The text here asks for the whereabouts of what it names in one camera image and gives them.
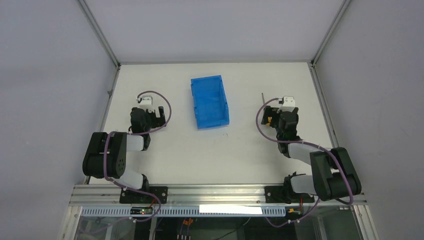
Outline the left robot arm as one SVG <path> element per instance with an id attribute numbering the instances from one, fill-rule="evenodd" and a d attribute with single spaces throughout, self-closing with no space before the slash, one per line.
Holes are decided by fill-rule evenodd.
<path id="1" fill-rule="evenodd" d="M 130 112 L 130 127 L 127 132 L 94 132 L 89 141 L 83 162 L 85 176 L 108 179 L 121 188 L 132 188 L 143 192 L 150 191 L 147 176 L 127 167 L 128 152 L 147 151 L 150 131 L 165 125 L 165 111 L 162 106 L 156 111 L 133 107 Z"/>

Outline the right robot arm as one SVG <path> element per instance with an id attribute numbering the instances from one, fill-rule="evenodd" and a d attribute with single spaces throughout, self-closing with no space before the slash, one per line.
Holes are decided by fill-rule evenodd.
<path id="1" fill-rule="evenodd" d="M 276 131 L 278 150 L 286 158 L 308 164 L 311 174 L 294 172 L 284 178 L 279 193 L 274 200 L 283 203 L 299 203 L 306 200 L 314 202 L 336 200 L 344 205 L 352 205 L 354 196 L 362 191 L 362 185 L 353 166 L 348 151 L 344 147 L 324 148 L 308 143 L 298 135 L 298 108 L 281 110 L 265 106 L 261 125 L 267 125 Z"/>

